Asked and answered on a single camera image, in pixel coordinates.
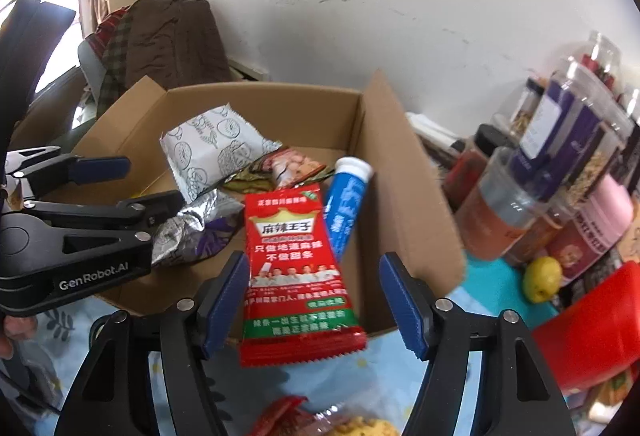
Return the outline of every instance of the window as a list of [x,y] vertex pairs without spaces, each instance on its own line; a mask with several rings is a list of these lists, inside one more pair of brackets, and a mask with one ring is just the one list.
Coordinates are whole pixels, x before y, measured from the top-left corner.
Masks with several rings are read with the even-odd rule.
[[[52,2],[60,6],[66,6],[76,11],[76,18],[73,24],[62,36],[62,39],[56,46],[49,62],[44,69],[44,73],[40,77],[36,85],[36,93],[42,90],[47,84],[53,82],[60,75],[73,66],[78,66],[78,46],[82,42],[82,29],[80,27],[79,0],[42,0]],[[0,11],[0,24],[7,18],[14,4],[8,4]]]

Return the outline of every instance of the pink bottle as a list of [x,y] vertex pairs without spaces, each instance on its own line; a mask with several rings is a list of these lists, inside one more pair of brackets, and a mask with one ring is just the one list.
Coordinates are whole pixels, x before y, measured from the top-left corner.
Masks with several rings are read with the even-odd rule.
[[569,284],[600,259],[625,233],[634,216],[626,188],[617,180],[623,167],[607,174],[571,222],[546,246],[562,265],[562,286]]

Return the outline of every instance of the white cap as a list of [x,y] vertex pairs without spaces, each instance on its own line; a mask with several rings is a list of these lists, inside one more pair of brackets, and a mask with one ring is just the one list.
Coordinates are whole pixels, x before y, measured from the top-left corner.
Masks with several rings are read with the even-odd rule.
[[373,174],[373,167],[360,158],[345,156],[335,163],[335,173],[347,172],[367,183]]

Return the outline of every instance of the blue tube with white cap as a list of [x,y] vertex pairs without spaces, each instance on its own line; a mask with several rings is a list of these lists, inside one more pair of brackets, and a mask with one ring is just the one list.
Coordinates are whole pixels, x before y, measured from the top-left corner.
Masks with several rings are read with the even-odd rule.
[[326,195],[324,222],[337,262],[347,248],[372,174],[371,165],[360,158],[345,156],[335,163],[334,180]]

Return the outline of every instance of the beige box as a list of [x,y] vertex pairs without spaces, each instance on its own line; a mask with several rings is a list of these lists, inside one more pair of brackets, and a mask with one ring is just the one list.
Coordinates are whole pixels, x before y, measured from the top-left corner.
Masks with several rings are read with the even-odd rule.
[[[145,77],[96,122],[74,151],[82,156],[128,156],[127,178],[88,186],[69,184],[47,199],[115,204],[175,189],[160,137],[227,102],[270,140],[295,146],[327,164],[349,154],[373,166],[375,175],[358,217],[357,235],[351,236],[341,264],[354,308],[368,333],[394,327],[378,278],[378,261],[385,252],[397,252],[409,272],[425,280],[437,296],[462,282],[465,257],[449,207],[430,160],[381,72],[363,92],[277,82],[225,82],[165,91]],[[154,269],[101,297],[134,314],[160,312],[193,296],[200,283],[220,272],[233,250],[244,250],[244,243],[243,229],[215,257],[191,266]],[[231,336],[237,339],[240,333],[236,322]]]

